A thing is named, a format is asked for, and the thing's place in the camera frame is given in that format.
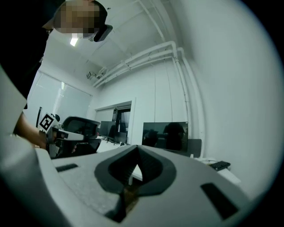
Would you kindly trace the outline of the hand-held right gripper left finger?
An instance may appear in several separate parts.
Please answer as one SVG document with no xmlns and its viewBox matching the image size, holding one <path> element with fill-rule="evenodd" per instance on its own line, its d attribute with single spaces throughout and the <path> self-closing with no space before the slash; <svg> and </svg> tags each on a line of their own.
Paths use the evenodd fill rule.
<svg viewBox="0 0 284 227">
<path fill-rule="evenodd" d="M 132 185 L 127 181 L 120 197 L 106 192 L 101 187 L 95 177 L 95 168 L 104 159 L 129 147 L 129 145 L 121 146 L 91 155 L 54 159 L 52 162 L 63 181 L 80 201 L 93 211 L 116 221 L 120 211 L 127 215 L 137 205 L 140 181 L 135 180 Z"/>
</svg>

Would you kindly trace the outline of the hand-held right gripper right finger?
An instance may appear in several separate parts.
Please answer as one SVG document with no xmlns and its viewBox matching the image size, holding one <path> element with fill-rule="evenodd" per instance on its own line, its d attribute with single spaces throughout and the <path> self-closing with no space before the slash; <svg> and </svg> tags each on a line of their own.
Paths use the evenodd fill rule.
<svg viewBox="0 0 284 227">
<path fill-rule="evenodd" d="M 175 165 L 175 180 L 162 194 L 140 197 L 127 216 L 128 227 L 216 227 L 226 221 L 201 186 L 214 184 L 241 211 L 249 204 L 241 189 L 211 167 L 195 159 L 148 147 Z"/>
</svg>

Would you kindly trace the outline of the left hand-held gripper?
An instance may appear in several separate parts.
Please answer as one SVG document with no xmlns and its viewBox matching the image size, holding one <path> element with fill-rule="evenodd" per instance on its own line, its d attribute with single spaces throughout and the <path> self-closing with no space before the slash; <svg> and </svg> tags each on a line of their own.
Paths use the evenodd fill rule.
<svg viewBox="0 0 284 227">
<path fill-rule="evenodd" d="M 59 158 L 63 155 L 64 144 L 63 141 L 83 141 L 84 135 L 64 131 L 62 126 L 59 126 L 55 115 L 45 113 L 39 121 L 39 126 L 42 129 L 46 139 L 46 150 L 50 158 Z"/>
</svg>

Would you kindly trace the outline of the person's left forearm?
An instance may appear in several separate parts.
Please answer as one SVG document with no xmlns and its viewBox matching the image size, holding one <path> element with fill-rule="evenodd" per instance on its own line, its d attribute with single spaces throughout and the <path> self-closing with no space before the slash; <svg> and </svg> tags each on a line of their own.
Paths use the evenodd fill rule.
<svg viewBox="0 0 284 227">
<path fill-rule="evenodd" d="M 22 112 L 14 129 L 16 135 L 28 140 L 34 146 L 46 149 L 47 139 L 44 132 L 32 126 Z"/>
</svg>

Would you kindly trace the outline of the white window blind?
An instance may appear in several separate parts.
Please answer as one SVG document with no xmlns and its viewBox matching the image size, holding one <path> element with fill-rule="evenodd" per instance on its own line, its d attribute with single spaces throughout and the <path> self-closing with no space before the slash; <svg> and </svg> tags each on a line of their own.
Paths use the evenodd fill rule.
<svg viewBox="0 0 284 227">
<path fill-rule="evenodd" d="M 24 114 L 36 125 L 39 108 L 42 114 L 57 114 L 60 124 L 69 116 L 87 117 L 92 96 L 38 71 L 28 95 Z"/>
</svg>

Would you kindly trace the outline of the black background monitors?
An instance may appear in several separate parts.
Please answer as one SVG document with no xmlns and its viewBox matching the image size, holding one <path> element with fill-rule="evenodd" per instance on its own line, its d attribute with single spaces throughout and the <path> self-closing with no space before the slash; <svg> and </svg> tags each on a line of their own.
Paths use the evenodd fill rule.
<svg viewBox="0 0 284 227">
<path fill-rule="evenodd" d="M 105 137 L 108 141 L 120 144 L 126 144 L 127 133 L 119 132 L 118 127 L 116 127 L 115 121 L 101 121 L 99 134 Z"/>
</svg>

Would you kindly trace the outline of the black upright pole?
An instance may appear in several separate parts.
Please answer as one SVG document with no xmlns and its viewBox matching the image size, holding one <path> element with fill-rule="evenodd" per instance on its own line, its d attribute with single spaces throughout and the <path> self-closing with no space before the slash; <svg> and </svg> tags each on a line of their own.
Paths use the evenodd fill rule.
<svg viewBox="0 0 284 227">
<path fill-rule="evenodd" d="M 39 107 L 39 111 L 38 111 L 38 114 L 37 114 L 37 119 L 36 119 L 36 128 L 38 128 L 38 125 L 39 125 L 39 121 L 41 119 L 41 112 L 42 112 L 42 107 L 40 106 Z"/>
</svg>

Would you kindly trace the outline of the compact black keyboard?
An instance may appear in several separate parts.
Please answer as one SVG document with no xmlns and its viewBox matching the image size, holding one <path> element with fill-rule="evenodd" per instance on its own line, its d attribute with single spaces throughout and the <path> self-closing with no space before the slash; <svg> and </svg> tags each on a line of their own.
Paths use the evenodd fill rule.
<svg viewBox="0 0 284 227">
<path fill-rule="evenodd" d="M 225 161 L 219 161 L 219 162 L 215 162 L 213 164 L 209 164 L 209 166 L 212 167 L 216 171 L 221 171 L 223 169 L 226 169 L 226 168 L 230 167 L 230 165 L 231 164 L 229 162 L 225 162 Z"/>
</svg>

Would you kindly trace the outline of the dark interior window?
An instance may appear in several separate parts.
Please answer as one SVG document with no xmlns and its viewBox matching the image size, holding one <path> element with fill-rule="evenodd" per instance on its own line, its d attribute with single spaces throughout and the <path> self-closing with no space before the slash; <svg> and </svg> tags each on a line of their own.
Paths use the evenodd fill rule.
<svg viewBox="0 0 284 227">
<path fill-rule="evenodd" d="M 123 102 L 107 107 L 102 107 L 95 110 L 95 120 L 101 124 L 101 121 L 115 121 L 116 127 L 118 127 L 119 132 L 127 133 L 130 125 L 130 113 L 131 113 L 131 101 Z"/>
</svg>

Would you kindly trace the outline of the black computer monitor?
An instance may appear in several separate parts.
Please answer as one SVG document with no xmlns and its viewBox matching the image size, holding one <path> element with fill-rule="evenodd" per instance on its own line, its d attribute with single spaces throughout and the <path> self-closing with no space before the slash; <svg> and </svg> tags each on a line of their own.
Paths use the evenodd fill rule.
<svg viewBox="0 0 284 227">
<path fill-rule="evenodd" d="M 145 122 L 142 144 L 185 153 L 188 150 L 188 123 Z"/>
</svg>

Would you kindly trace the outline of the ceiling light panel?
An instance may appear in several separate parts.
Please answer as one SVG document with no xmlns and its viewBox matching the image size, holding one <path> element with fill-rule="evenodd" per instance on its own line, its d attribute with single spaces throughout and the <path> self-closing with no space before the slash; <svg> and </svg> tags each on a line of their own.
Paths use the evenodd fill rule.
<svg viewBox="0 0 284 227">
<path fill-rule="evenodd" d="M 80 34 L 78 34 L 78 33 L 72 34 L 72 35 L 71 35 L 70 44 L 71 44 L 73 47 L 75 47 L 79 39 L 80 39 Z"/>
</svg>

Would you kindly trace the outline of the person's black clothing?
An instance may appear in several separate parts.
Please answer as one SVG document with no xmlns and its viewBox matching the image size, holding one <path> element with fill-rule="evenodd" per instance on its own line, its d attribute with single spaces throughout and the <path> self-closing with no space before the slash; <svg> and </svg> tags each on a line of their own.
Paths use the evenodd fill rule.
<svg viewBox="0 0 284 227">
<path fill-rule="evenodd" d="M 0 0 L 0 64 L 27 98 L 50 32 L 43 26 L 65 0 Z"/>
</svg>

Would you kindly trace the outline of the black headset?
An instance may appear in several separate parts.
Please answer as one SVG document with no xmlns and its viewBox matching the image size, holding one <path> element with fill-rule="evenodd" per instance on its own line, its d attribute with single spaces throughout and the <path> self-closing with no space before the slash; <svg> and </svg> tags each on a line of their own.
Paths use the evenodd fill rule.
<svg viewBox="0 0 284 227">
<path fill-rule="evenodd" d="M 97 43 L 97 42 L 102 42 L 113 30 L 113 27 L 111 25 L 106 24 L 108 12 L 105 9 L 105 7 L 101 3 L 95 0 L 92 1 L 92 3 L 98 6 L 99 15 L 95 17 L 95 30 L 90 38 L 90 41 L 94 41 Z"/>
</svg>

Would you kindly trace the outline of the white pipe bundle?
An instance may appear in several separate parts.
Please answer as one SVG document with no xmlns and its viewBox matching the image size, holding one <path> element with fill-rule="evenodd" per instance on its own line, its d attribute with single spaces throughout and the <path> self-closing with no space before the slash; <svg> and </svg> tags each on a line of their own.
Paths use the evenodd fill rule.
<svg viewBox="0 0 284 227">
<path fill-rule="evenodd" d="M 150 47 L 148 49 L 145 49 L 123 61 L 115 65 L 111 70 L 108 70 L 101 78 L 99 78 L 92 86 L 97 88 L 100 87 L 102 84 L 109 82 L 110 80 L 114 79 L 115 77 L 118 77 L 122 75 L 123 73 L 135 69 L 137 67 L 141 67 L 143 65 L 150 64 L 152 62 L 156 62 L 159 60 L 164 59 L 173 59 L 173 63 L 177 68 L 177 72 L 181 79 L 181 85 L 184 91 L 185 96 L 185 114 L 186 117 L 190 117 L 189 108 L 190 108 L 190 102 L 189 102 L 189 93 L 187 91 L 186 87 L 186 81 L 185 76 L 183 74 L 178 53 L 181 55 L 181 59 L 185 65 L 185 69 L 187 71 L 187 74 L 189 76 L 190 84 L 193 88 L 193 93 L 195 95 L 195 101 L 197 105 L 197 114 L 198 114 L 198 132 L 199 137 L 202 140 L 202 146 L 201 146 L 201 157 L 204 156 L 205 152 L 205 114 L 204 114 L 204 108 L 203 108 L 203 102 L 201 98 L 200 89 L 198 87 L 196 77 L 194 75 L 194 72 L 185 56 L 185 51 L 182 47 L 177 47 L 176 43 L 174 41 L 168 41 L 164 42 L 158 45 L 155 45 L 153 47 Z"/>
</svg>

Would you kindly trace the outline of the white ceiling pipe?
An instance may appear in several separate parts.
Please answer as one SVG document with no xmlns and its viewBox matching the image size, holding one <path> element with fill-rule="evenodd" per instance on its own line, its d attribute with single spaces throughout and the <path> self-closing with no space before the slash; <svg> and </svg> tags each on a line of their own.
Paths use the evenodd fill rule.
<svg viewBox="0 0 284 227">
<path fill-rule="evenodd" d="M 143 8 L 143 10 L 146 12 L 146 14 L 148 15 L 148 17 L 149 17 L 149 19 L 151 20 L 151 22 L 153 23 L 153 25 L 155 26 L 155 28 L 156 28 L 158 34 L 159 34 L 160 37 L 161 37 L 161 40 L 162 40 L 163 42 L 165 42 L 166 39 L 165 39 L 165 37 L 164 37 L 164 35 L 163 35 L 163 33 L 162 33 L 160 27 L 158 26 L 158 24 L 156 23 L 156 21 L 154 20 L 154 18 L 152 17 L 152 15 L 150 14 L 150 12 L 149 12 L 148 9 L 146 8 L 146 6 L 142 3 L 141 0 L 138 0 L 138 2 L 139 2 L 139 4 L 141 5 L 141 7 Z"/>
</svg>

